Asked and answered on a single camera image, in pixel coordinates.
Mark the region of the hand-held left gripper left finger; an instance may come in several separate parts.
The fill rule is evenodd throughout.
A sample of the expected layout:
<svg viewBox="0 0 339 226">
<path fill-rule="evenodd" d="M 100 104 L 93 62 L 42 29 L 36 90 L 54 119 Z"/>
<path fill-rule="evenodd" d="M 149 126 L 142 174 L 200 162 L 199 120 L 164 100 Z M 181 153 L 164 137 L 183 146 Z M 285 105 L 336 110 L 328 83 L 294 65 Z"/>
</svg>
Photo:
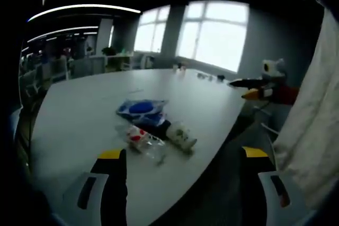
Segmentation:
<svg viewBox="0 0 339 226">
<path fill-rule="evenodd" d="M 114 149 L 99 155 L 63 194 L 67 225 L 127 225 L 127 155 Z"/>
</svg>

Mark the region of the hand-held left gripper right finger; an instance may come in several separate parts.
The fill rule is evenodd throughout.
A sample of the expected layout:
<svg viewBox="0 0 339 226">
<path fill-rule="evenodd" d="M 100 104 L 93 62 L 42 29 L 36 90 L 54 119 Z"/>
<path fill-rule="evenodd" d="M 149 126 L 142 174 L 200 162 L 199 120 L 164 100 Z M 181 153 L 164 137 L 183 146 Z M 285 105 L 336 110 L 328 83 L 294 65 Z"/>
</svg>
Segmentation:
<svg viewBox="0 0 339 226">
<path fill-rule="evenodd" d="M 240 196 L 242 225 L 306 225 L 315 214 L 292 178 L 258 148 L 240 149 Z"/>
</svg>

